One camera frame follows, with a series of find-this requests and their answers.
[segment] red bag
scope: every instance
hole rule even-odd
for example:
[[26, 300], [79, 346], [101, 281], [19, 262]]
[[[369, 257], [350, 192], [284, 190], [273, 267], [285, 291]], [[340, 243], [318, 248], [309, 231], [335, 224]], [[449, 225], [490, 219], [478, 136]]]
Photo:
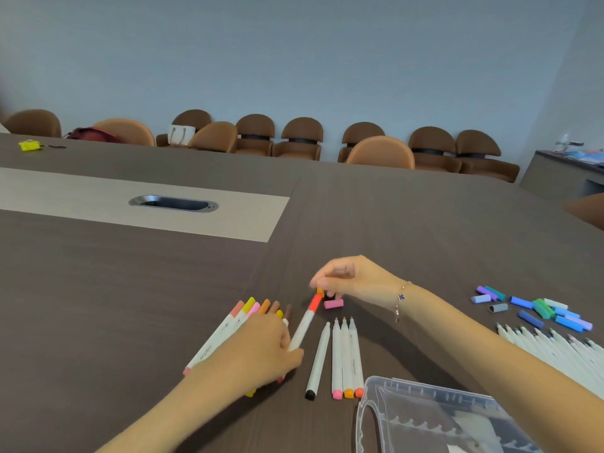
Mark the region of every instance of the red bag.
[[67, 134], [68, 139], [84, 141], [104, 141], [105, 143], [124, 143], [117, 135], [96, 127], [78, 127]]

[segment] clear plastic container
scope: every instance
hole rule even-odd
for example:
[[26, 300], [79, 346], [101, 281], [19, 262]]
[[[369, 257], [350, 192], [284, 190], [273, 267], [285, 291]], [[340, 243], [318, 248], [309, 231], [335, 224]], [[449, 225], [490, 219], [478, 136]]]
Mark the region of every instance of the clear plastic container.
[[382, 453], [542, 453], [492, 397], [372, 376], [356, 413], [356, 451], [371, 407]]

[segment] yellow object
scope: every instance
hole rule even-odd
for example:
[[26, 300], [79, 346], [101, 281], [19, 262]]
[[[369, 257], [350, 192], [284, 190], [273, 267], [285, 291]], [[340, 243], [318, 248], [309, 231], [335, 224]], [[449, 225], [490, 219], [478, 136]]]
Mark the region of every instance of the yellow object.
[[21, 146], [21, 151], [38, 151], [42, 149], [40, 142], [34, 140], [21, 141], [19, 146]]
[[254, 304], [256, 303], [256, 300], [253, 297], [250, 297], [249, 300], [245, 303], [245, 305], [243, 306], [242, 310], [245, 314], [247, 314], [247, 312], [249, 312], [252, 307], [254, 306]]

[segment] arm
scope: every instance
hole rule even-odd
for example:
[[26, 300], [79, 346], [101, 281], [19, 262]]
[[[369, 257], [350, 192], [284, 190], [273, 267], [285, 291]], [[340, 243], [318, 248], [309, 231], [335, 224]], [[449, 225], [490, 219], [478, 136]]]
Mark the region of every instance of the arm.
[[[599, 423], [604, 401], [431, 292], [363, 256], [329, 262], [310, 285], [321, 286], [328, 295], [351, 294], [391, 311], [398, 303], [400, 314], [429, 331], [545, 451], [595, 452], [604, 445]], [[399, 302], [401, 293], [405, 300]]]
[[276, 315], [253, 314], [229, 340], [142, 418], [97, 453], [169, 453], [247, 391], [277, 380], [302, 361], [288, 352], [289, 333]]

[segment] hand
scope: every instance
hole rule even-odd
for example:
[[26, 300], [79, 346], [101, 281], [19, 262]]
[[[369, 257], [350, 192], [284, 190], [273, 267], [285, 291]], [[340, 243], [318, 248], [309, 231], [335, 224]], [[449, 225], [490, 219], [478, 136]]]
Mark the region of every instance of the hand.
[[288, 351], [289, 342], [288, 328], [278, 316], [253, 313], [207, 361], [230, 368], [244, 394], [283, 377], [302, 363], [304, 351]]
[[365, 256], [330, 260], [310, 281], [311, 288], [321, 287], [329, 297], [349, 294], [388, 309], [396, 304], [404, 285], [405, 281]]

